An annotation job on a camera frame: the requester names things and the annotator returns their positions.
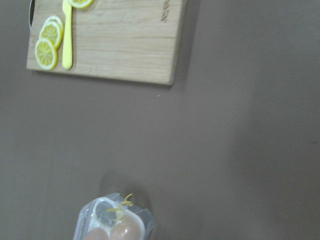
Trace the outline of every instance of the wooden cutting board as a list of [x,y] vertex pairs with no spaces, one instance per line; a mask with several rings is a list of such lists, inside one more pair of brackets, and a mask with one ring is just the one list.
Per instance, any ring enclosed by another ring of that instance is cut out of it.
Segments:
[[[27,68],[39,70],[35,44],[51,15],[63,21],[63,0],[36,0]],[[50,72],[172,85],[186,0],[93,0],[72,11],[73,66]]]

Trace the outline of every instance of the yellow string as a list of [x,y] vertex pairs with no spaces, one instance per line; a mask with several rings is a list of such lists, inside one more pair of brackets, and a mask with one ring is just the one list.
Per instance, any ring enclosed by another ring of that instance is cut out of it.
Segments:
[[128,196],[125,197],[124,201],[122,203],[120,203],[118,205],[117,208],[110,208],[108,209],[108,212],[116,212],[116,211],[119,211],[122,213],[122,216],[119,217],[120,219],[122,219],[125,215],[125,211],[123,209],[121,209],[120,207],[121,206],[124,206],[124,205],[128,205],[129,207],[132,207],[134,205],[134,203],[132,201],[129,201],[128,199],[131,198],[133,196],[133,193],[130,193]]

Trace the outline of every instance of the knife handle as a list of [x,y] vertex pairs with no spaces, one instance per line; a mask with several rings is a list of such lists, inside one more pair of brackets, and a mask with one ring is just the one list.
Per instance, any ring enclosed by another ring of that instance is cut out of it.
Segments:
[[72,53],[72,9],[69,14],[65,15],[65,26],[63,36],[63,49],[62,49],[62,66],[65,69],[71,68],[73,63]]

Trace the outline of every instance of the transparent lid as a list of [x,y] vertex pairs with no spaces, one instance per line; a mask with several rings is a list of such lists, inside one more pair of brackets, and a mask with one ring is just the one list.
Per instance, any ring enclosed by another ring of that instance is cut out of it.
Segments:
[[85,205],[78,217],[73,240],[147,240],[155,222],[143,209],[119,193],[99,197]]

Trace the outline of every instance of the gray tabletop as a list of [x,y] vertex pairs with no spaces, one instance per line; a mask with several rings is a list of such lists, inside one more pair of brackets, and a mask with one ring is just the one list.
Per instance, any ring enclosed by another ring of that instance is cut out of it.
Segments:
[[0,239],[72,239],[113,192],[153,240],[320,239],[320,2],[190,0],[172,87],[26,69],[0,2]]

